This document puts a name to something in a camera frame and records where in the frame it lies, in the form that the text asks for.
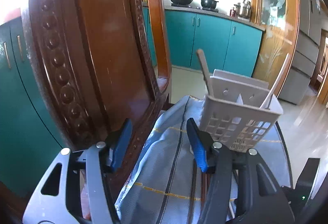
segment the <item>kitchen cabinet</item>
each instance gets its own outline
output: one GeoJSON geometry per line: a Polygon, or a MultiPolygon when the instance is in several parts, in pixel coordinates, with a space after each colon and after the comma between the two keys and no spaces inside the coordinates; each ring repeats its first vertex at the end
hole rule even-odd
{"type": "Polygon", "coordinates": [[[144,25],[145,25],[145,30],[146,34],[148,34],[148,8],[147,7],[142,7],[142,13],[144,15],[144,25]]]}
{"type": "Polygon", "coordinates": [[[0,181],[25,197],[34,190],[61,146],[26,93],[16,65],[20,59],[14,54],[10,23],[6,23],[0,26],[0,181]]]}
{"type": "Polygon", "coordinates": [[[61,146],[64,146],[65,144],[60,137],[60,131],[50,116],[50,113],[45,107],[44,101],[40,95],[27,54],[21,18],[17,18],[10,22],[10,33],[17,69],[27,95],[49,132],[61,146]]]}
{"type": "Polygon", "coordinates": [[[232,22],[223,70],[251,77],[261,38],[262,31],[232,22]]]}
{"type": "Polygon", "coordinates": [[[196,13],[165,11],[172,65],[190,67],[196,13]]]}
{"type": "Polygon", "coordinates": [[[216,68],[223,69],[231,22],[231,20],[197,14],[191,68],[200,69],[196,51],[201,48],[204,50],[210,73],[216,68]]]}
{"type": "Polygon", "coordinates": [[[150,51],[150,58],[151,58],[151,62],[153,64],[153,66],[155,67],[157,65],[157,60],[156,60],[156,52],[155,52],[153,33],[151,31],[151,25],[150,25],[149,9],[147,7],[143,7],[142,12],[144,15],[145,30],[146,30],[146,35],[147,35],[148,48],[150,51]]]}

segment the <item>wooden chair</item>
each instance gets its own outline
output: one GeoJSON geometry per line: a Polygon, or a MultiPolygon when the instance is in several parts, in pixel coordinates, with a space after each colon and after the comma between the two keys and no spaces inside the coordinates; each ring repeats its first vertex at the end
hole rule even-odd
{"type": "Polygon", "coordinates": [[[149,0],[158,78],[141,0],[26,0],[22,20],[35,77],[67,144],[85,149],[131,118],[116,199],[165,103],[171,63],[163,0],[149,0]]]}

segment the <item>yellow stripe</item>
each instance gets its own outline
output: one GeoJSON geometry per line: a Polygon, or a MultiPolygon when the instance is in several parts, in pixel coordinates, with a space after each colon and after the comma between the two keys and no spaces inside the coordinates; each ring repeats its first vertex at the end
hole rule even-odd
{"type": "Polygon", "coordinates": [[[281,141],[275,141],[275,140],[260,140],[260,142],[267,142],[267,143],[281,143],[281,141]]]}
{"type": "MultiPolygon", "coordinates": [[[[176,197],[176,198],[180,198],[180,199],[190,200],[190,197],[189,196],[180,196],[178,194],[167,193],[167,192],[164,192],[164,191],[156,190],[154,188],[143,186],[143,184],[141,182],[135,182],[134,184],[137,185],[137,186],[141,186],[143,189],[145,189],[147,191],[153,191],[153,192],[156,192],[156,193],[163,194],[165,196],[171,196],[171,197],[176,197]]],[[[194,198],[194,201],[200,201],[200,200],[201,200],[200,198],[194,198]]]]}
{"type": "Polygon", "coordinates": [[[195,101],[204,101],[204,99],[199,99],[197,97],[194,97],[192,95],[189,95],[191,99],[195,100],[195,101]]]}
{"type": "MultiPolygon", "coordinates": [[[[172,130],[176,130],[178,132],[187,132],[185,130],[180,130],[179,128],[176,128],[176,127],[168,127],[168,129],[172,129],[172,130]]],[[[154,132],[161,132],[159,129],[157,128],[153,128],[153,131],[154,132]]],[[[281,141],[279,140],[260,140],[260,142],[266,142],[266,143],[281,143],[281,141]]]]}

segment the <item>metal screw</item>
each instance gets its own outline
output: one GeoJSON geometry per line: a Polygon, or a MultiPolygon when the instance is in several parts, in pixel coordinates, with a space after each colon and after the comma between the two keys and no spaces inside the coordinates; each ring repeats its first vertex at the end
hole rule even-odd
{"type": "Polygon", "coordinates": [[[248,152],[249,152],[250,155],[257,155],[257,151],[256,151],[256,149],[254,149],[254,148],[250,148],[250,149],[248,150],[248,152]]]}
{"type": "Polygon", "coordinates": [[[220,142],[214,142],[214,143],[213,143],[213,147],[214,147],[215,149],[220,149],[220,148],[222,147],[222,143],[220,143],[220,142]]]}
{"type": "Polygon", "coordinates": [[[96,143],[96,147],[97,148],[104,148],[106,146],[106,143],[105,142],[98,142],[96,143]]]}
{"type": "Polygon", "coordinates": [[[60,153],[62,154],[62,155],[68,155],[69,153],[70,153],[70,149],[69,148],[63,148],[61,151],[60,151],[60,153]]]}

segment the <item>cabinet handle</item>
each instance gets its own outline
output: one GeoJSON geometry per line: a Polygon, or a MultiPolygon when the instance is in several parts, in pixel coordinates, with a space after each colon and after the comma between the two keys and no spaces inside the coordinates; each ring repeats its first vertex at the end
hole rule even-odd
{"type": "Polygon", "coordinates": [[[6,54],[6,58],[7,58],[7,62],[8,62],[8,68],[11,69],[10,60],[9,60],[8,53],[7,53],[7,44],[6,44],[6,42],[4,42],[3,45],[5,47],[5,54],[6,54]]]}
{"type": "Polygon", "coordinates": [[[22,43],[20,41],[20,36],[17,35],[17,40],[18,40],[18,48],[19,48],[19,53],[21,55],[21,60],[24,62],[24,56],[23,56],[23,50],[22,50],[22,43]]]}

